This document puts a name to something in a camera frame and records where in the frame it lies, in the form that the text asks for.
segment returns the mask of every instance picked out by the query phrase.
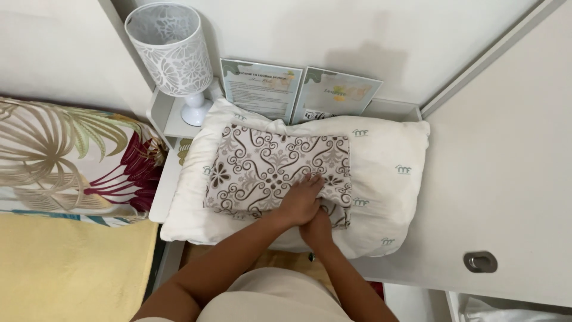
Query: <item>folded linen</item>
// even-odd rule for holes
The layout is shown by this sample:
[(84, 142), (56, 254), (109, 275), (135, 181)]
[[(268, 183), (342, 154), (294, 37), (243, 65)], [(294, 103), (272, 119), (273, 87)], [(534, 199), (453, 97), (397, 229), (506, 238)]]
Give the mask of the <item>folded linen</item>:
[(318, 197), (332, 227), (348, 227), (352, 200), (346, 136), (296, 137), (230, 124), (210, 168), (204, 206), (260, 218), (278, 208), (292, 184), (308, 172), (324, 177)]

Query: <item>tropical leaf pattern pillow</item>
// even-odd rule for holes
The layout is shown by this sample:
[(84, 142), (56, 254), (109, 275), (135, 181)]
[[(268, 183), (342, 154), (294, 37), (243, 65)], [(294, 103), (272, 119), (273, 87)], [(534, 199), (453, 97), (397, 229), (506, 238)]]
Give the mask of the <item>tropical leaf pattern pillow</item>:
[(119, 114), (0, 97), (0, 211), (145, 219), (164, 151), (152, 127)]

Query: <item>white pillow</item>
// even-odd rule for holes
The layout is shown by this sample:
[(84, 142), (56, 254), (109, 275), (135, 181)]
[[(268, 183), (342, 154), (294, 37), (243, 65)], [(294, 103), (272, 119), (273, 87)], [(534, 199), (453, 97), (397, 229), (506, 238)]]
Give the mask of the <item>white pillow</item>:
[[(252, 222), (248, 218), (217, 214), (202, 204), (209, 167), (223, 129), (229, 123), (290, 136), (348, 136), (351, 224), (348, 229), (334, 230), (334, 241), (348, 258), (382, 256), (399, 249), (415, 214), (430, 134), (427, 122), (337, 116), (286, 126), (282, 120), (270, 121), (225, 99), (214, 103), (189, 148), (169, 215), (161, 229), (162, 239), (213, 245)], [(271, 248), (291, 252), (309, 250), (297, 227), (281, 235)]]

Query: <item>white lamp shade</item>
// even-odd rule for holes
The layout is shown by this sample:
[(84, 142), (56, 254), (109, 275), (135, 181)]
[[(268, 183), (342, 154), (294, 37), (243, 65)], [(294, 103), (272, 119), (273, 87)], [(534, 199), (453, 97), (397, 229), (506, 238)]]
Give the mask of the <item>white lamp shade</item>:
[(213, 71), (193, 8), (173, 2), (138, 7), (127, 16), (125, 31), (164, 93), (187, 96), (209, 87)]

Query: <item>recessed door handle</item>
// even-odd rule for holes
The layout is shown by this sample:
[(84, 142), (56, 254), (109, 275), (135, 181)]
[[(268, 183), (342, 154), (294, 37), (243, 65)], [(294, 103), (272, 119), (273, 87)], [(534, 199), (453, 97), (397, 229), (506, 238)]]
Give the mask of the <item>recessed door handle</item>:
[(489, 252), (466, 253), (463, 262), (473, 273), (494, 273), (498, 268), (496, 258)]

